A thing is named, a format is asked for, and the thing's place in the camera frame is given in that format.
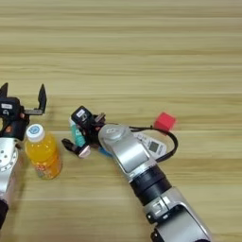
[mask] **red cube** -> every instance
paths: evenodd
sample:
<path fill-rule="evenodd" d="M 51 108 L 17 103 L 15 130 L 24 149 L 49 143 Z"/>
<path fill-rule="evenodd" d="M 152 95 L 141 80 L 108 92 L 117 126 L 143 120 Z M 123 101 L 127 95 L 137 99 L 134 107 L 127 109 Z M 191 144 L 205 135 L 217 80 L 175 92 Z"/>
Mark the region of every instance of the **red cube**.
<path fill-rule="evenodd" d="M 154 123 L 154 128 L 170 131 L 174 127 L 175 123 L 176 123 L 175 117 L 165 112 L 162 112 L 160 116 L 156 119 Z"/>

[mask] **bottle label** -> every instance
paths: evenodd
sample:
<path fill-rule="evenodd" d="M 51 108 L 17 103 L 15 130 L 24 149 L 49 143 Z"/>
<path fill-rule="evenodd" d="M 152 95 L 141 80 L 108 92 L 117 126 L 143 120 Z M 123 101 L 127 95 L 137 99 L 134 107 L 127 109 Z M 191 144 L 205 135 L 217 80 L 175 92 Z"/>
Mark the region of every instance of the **bottle label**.
<path fill-rule="evenodd" d="M 35 169 L 40 178 L 53 179 L 61 172 L 62 162 L 58 152 L 51 157 L 51 160 L 52 161 L 49 159 L 44 163 L 38 163 L 35 165 Z"/>

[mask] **black cable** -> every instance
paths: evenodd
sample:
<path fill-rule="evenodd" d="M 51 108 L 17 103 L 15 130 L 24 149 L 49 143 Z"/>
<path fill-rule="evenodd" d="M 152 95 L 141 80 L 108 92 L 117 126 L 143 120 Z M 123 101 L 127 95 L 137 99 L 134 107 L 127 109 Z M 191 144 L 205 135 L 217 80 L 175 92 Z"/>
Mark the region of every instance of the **black cable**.
<path fill-rule="evenodd" d="M 169 158 L 171 158 L 177 151 L 179 143 L 178 143 L 178 139 L 177 137 L 170 131 L 167 130 L 162 130 L 162 129 L 156 129 L 152 126 L 150 127 L 133 127 L 130 126 L 130 129 L 132 132 L 140 132 L 140 131 L 144 131 L 144 130 L 156 130 L 162 134 L 165 134 L 167 136 L 169 136 L 171 138 L 171 140 L 173 141 L 174 147 L 171 151 L 169 151 L 168 153 L 166 153 L 164 156 L 161 156 L 160 158 L 156 159 L 156 161 L 158 163 L 163 162 L 165 160 L 168 160 Z"/>

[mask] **orange juice bottle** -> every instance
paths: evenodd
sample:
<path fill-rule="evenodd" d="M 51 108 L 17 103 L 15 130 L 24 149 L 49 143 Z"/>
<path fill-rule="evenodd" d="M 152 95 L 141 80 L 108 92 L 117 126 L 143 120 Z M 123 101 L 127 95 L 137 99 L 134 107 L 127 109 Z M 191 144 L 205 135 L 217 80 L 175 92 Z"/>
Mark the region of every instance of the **orange juice bottle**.
<path fill-rule="evenodd" d="M 61 159 L 54 136 L 45 132 L 39 124 L 31 125 L 26 131 L 26 155 L 42 179 L 53 179 L 61 172 Z"/>

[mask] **orange liquid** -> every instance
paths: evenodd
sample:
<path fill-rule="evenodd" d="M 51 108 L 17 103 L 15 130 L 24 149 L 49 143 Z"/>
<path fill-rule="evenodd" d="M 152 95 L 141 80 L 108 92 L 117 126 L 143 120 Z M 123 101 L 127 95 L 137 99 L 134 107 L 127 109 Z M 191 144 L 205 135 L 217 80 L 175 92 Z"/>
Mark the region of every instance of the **orange liquid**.
<path fill-rule="evenodd" d="M 26 140 L 26 155 L 42 179 L 53 179 L 61 172 L 61 159 L 54 136 L 47 132 L 41 142 Z"/>

